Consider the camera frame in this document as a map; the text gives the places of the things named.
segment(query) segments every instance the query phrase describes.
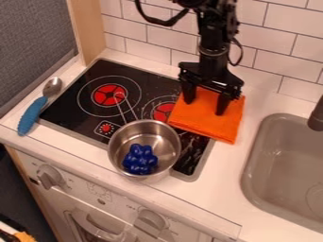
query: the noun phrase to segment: metal spoon head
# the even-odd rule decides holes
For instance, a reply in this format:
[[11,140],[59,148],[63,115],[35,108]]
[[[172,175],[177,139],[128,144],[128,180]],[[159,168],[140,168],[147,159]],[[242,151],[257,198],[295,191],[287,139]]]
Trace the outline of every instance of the metal spoon head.
[[46,85],[43,87],[42,94],[47,97],[50,97],[52,95],[56,95],[60,92],[61,86],[62,86],[61,79],[59,79],[57,77],[51,78],[50,80],[48,80]]

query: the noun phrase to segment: countertop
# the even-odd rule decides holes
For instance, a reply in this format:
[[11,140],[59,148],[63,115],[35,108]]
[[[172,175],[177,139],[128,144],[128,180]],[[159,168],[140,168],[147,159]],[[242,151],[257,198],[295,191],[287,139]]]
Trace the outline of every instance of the countertop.
[[[100,57],[171,78],[176,78],[179,72],[177,67],[109,49]],[[75,58],[53,76],[59,76],[66,87],[84,69],[81,61]],[[27,137],[19,137],[16,133],[19,119],[27,106],[41,96],[44,83],[0,120],[2,143],[89,180],[100,180],[101,184],[113,187],[131,199],[168,211],[170,216],[176,214],[181,220],[209,233],[219,231],[231,236],[236,234],[246,242],[315,242],[323,239],[321,233],[256,208],[245,198],[240,187],[241,174],[261,121],[269,114],[278,112],[308,117],[314,103],[270,93],[246,83],[243,88],[246,106],[236,144],[212,142],[210,154],[205,157],[207,161],[197,181],[186,182],[168,177],[147,186],[117,175],[105,149],[48,127],[37,124]]]

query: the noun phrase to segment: backsplash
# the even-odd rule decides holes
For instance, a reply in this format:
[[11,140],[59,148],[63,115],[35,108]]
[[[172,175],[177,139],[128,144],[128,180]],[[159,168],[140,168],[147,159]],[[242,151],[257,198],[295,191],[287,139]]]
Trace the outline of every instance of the backsplash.
[[[181,7],[142,0],[147,15],[169,19]],[[130,0],[101,0],[107,48],[178,66],[198,61],[196,16],[173,27],[147,23]],[[232,73],[246,85],[316,102],[323,94],[323,0],[239,0],[236,37],[245,56]],[[230,56],[239,57],[232,45]]]

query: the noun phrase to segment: black stovetop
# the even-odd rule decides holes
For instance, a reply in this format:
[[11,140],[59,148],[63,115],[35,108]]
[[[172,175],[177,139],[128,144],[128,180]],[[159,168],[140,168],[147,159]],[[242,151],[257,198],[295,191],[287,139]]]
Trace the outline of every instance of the black stovetop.
[[[167,121],[180,93],[176,80],[98,60],[40,116],[41,122],[98,147],[136,119]],[[173,167],[192,175],[209,138],[176,129],[182,152]]]

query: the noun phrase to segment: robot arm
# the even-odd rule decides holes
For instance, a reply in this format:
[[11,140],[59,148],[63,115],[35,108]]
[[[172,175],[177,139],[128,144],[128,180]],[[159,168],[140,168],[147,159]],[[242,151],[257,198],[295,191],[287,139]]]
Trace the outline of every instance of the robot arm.
[[[231,73],[228,63],[235,66],[243,57],[243,48],[235,39],[240,23],[236,17],[237,0],[173,0],[184,9],[163,21],[148,17],[143,12],[140,0],[135,0],[137,10],[152,24],[173,26],[189,9],[197,16],[199,44],[199,63],[181,62],[179,80],[184,100],[190,104],[196,98],[196,87],[200,86],[220,94],[215,113],[222,115],[233,99],[238,99],[244,82]],[[230,44],[241,48],[241,57],[235,63],[230,60]]]

